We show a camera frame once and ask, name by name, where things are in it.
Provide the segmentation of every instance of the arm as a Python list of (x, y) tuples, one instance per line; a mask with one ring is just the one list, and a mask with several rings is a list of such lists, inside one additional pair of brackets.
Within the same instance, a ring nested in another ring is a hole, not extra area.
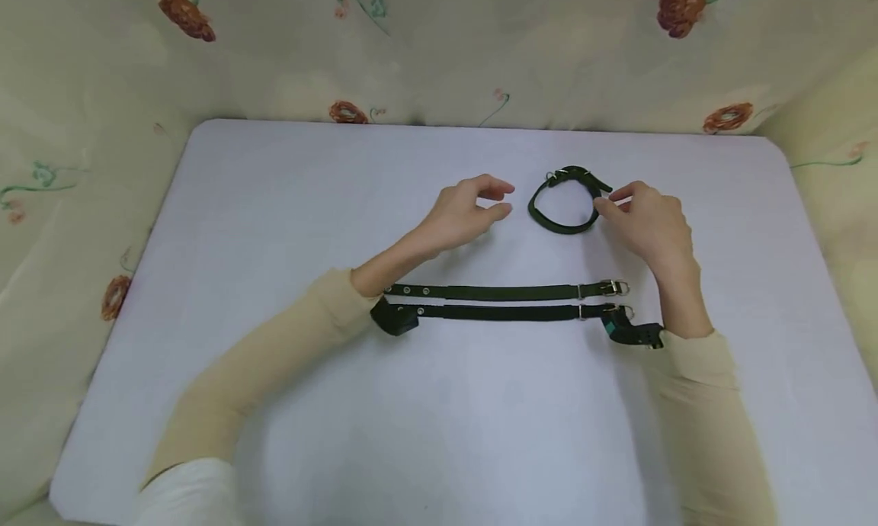
[(472, 241), (512, 207), (484, 209), (513, 186), (480, 175), (443, 189), (408, 235), (353, 271), (330, 271), (304, 296), (236, 343), (195, 378), (178, 400), (152, 458), (144, 486), (166, 470), (204, 457), (232, 462), (244, 420), (271, 392), (370, 324), (383, 288), (441, 251)]
[[(613, 202), (629, 197), (620, 206)], [(594, 205), (646, 261), (658, 284), (665, 349), (649, 357), (647, 380), (680, 488), (684, 524), (776, 524), (732, 355), (701, 296), (700, 267), (680, 201), (635, 181)]]

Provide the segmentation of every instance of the light purple surface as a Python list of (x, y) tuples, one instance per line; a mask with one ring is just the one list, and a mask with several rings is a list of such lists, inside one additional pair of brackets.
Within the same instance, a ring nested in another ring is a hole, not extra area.
[[(394, 242), (461, 178), (508, 179), (513, 214), (406, 280), (620, 277), (637, 322), (658, 322), (646, 267), (602, 222), (558, 236), (527, 215), (544, 174), (568, 164), (683, 201), (781, 524), (874, 524), (876, 395), (790, 170), (767, 140), (243, 120), (192, 133), (52, 503), (71, 520), (126, 521), (186, 383), (327, 268)], [(590, 214), (576, 183), (540, 207), (567, 224)], [(613, 345), (598, 320), (423, 319), (399, 339), (374, 330), (248, 423), (237, 457), (244, 505), (270, 525), (678, 524), (643, 352)]]

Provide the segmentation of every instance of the beige fabric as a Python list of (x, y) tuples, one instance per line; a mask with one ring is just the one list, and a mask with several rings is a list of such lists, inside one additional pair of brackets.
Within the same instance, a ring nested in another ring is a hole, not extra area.
[[(244, 418), (273, 389), (370, 324), (377, 299), (360, 296), (349, 271), (330, 271), (305, 296), (244, 337), (186, 389), (146, 481), (177, 464), (232, 462)], [(685, 524), (771, 526), (771, 488), (741, 401), (726, 340), (662, 334), (648, 380), (680, 483)]]
[[(878, 387), (878, 47), (762, 132), (787, 154), (863, 361)], [(827, 162), (827, 166), (811, 162)]]
[[(111, 329), (104, 291), (131, 276), (198, 122), (331, 121), (348, 101), (335, 117), (749, 133), (878, 43), (876, 0), (704, 0), (680, 39), (660, 0), (362, 1), (200, 0), (208, 43), (159, 0), (0, 0), (0, 189), (48, 190), (0, 210), (0, 522), (45, 495)], [(850, 126), (828, 95), (785, 112), (815, 123), (782, 146)], [(796, 177), (876, 375), (872, 175)]]
[(647, 380), (681, 494), (684, 524), (771, 526), (771, 487), (726, 338), (662, 333)]
[(52, 507), (47, 497), (43, 497), (21, 511), (2, 526), (90, 526), (87, 522), (65, 521)]
[(377, 302), (351, 286), (350, 271), (330, 271), (305, 296), (268, 320), (196, 377), (180, 397), (146, 481), (200, 457), (232, 462), (238, 432), (268, 393), (336, 345), (363, 331)]

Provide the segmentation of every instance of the metal buckle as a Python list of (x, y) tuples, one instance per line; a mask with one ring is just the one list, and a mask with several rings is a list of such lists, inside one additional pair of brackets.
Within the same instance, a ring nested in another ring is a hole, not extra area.
[(568, 172), (567, 172), (567, 170), (564, 169), (564, 168), (556, 169), (554, 172), (547, 172), (547, 173), (546, 173), (546, 180), (549, 181), (550, 179), (558, 179), (558, 177), (559, 177), (558, 174), (559, 174), (559, 173), (566, 174), (566, 173), (568, 173)]
[(613, 291), (605, 295), (628, 295), (631, 291), (631, 287), (624, 280), (601, 280), (601, 284), (609, 284), (609, 288)]
[[(634, 318), (634, 308), (633, 308), (633, 307), (630, 307), (630, 306), (627, 306), (627, 305), (618, 305), (617, 303), (603, 303), (602, 305), (609, 305), (609, 306), (611, 306), (611, 307), (609, 307), (609, 308), (604, 309), (603, 311), (601, 311), (601, 314), (612, 313), (613, 311), (618, 311), (619, 309), (623, 309), (623, 310), (625, 311), (625, 316), (627, 316), (629, 319)], [(593, 318), (599, 318), (599, 317), (595, 317), (595, 316), (583, 316), (583, 315), (582, 315), (582, 311), (583, 311), (583, 309), (584, 309), (585, 307), (587, 307), (587, 306), (589, 306), (589, 305), (579, 305), (579, 306), (577, 306), (577, 309), (578, 309), (578, 311), (579, 311), (579, 318), (578, 318), (578, 319), (580, 319), (580, 320), (588, 320), (588, 319), (593, 319)]]

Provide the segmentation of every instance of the right hand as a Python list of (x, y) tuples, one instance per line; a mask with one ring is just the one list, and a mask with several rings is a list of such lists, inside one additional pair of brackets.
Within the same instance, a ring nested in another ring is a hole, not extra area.
[[(617, 206), (614, 202), (631, 198)], [(662, 195), (643, 181), (634, 181), (609, 195), (595, 198), (594, 208), (616, 228), (628, 248), (646, 261), (661, 280), (698, 277), (692, 249), (692, 229), (680, 199)]]

